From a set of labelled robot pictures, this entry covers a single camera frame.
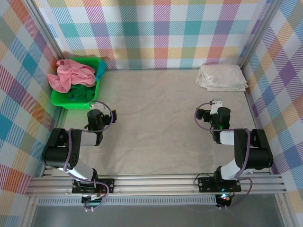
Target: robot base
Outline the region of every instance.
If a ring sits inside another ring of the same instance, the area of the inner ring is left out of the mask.
[[[232,204],[232,198],[230,199],[226,199],[226,198],[222,198],[222,196],[220,195],[216,195],[216,201],[217,201],[217,205],[215,205],[216,207],[229,207]]]
[[[241,192],[239,181],[224,181],[217,184],[213,177],[198,178],[199,192]]]
[[[97,182],[102,182],[108,185],[109,193],[114,193],[115,180],[114,179],[96,179]],[[106,193],[106,189],[104,186],[100,184],[91,183],[80,183],[78,181],[74,181],[73,188],[71,191],[72,194],[92,194],[92,193]]]

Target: green basket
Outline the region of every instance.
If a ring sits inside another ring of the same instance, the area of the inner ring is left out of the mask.
[[[105,63],[100,58],[71,58],[72,60],[79,62],[84,65],[88,65],[95,70],[96,76],[98,75],[100,78],[104,74],[104,65]],[[98,98],[100,87],[100,80],[96,82],[95,95],[93,100]],[[75,102],[70,100],[67,96],[67,93],[60,93],[53,90],[51,95],[51,102],[55,106],[61,106],[65,109],[90,109],[89,102]]]

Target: white towel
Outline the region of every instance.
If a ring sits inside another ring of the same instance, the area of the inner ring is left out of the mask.
[[[245,91],[248,87],[239,65],[202,65],[196,84],[207,91]]]

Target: metal bar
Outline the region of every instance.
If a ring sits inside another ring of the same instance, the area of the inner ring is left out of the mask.
[[[287,194],[276,194],[275,196],[284,225],[287,227],[299,227],[300,225]]]
[[[59,112],[59,116],[58,116],[58,120],[56,122],[56,128],[62,128],[64,126],[65,120],[66,120],[66,115],[68,110],[60,107],[60,112]]]
[[[48,168],[46,168],[46,169],[44,170],[43,175],[52,175],[52,172],[53,172],[53,169],[48,169]]]
[[[51,30],[49,29],[48,25],[46,24],[43,16],[40,13],[37,5],[35,4],[34,0],[23,0],[24,5],[26,6],[28,12],[32,16],[34,22],[38,26],[41,34],[43,35],[44,39],[46,40],[47,44],[51,47],[55,57],[57,59],[64,59],[64,55],[59,47],[58,43],[56,42]]]
[[[248,47],[246,53],[243,56],[243,60],[240,64],[240,68],[243,70],[248,62],[250,61],[250,58],[252,57],[254,51],[257,48],[257,45],[261,41],[263,35],[265,34],[267,28],[270,25],[270,22],[272,21],[273,17],[275,16],[276,12],[278,11],[280,5],[282,4],[283,0],[275,0],[271,1],[270,6],[263,17],[254,37],[251,40],[251,45]]]
[[[55,30],[57,36],[58,36],[58,40],[60,41],[60,44],[62,45],[62,49],[67,52],[67,53],[72,53],[71,48],[69,46],[69,44],[67,43],[67,40],[63,34],[63,31],[61,30],[59,23],[48,3],[48,0],[40,0],[40,4],[45,12],[45,14],[47,15],[48,19],[50,20],[53,29]]]
[[[27,207],[21,220],[21,227],[30,227],[34,218],[36,206],[39,202],[39,197],[33,196],[28,199]]]
[[[280,175],[268,173],[247,174],[253,181],[252,194],[285,193],[285,186]],[[127,175],[110,176],[115,179],[113,196],[122,195],[200,195],[199,188],[194,185],[194,175]],[[72,195],[72,178],[43,177],[33,178],[28,195]],[[246,180],[240,181],[244,194],[250,187]]]

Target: pink cloth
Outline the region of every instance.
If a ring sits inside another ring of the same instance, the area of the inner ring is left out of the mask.
[[[95,71],[90,66],[82,65],[71,59],[59,60],[57,66],[58,75],[48,74],[49,84],[54,90],[66,93],[74,84],[83,84],[87,87],[95,85]]]

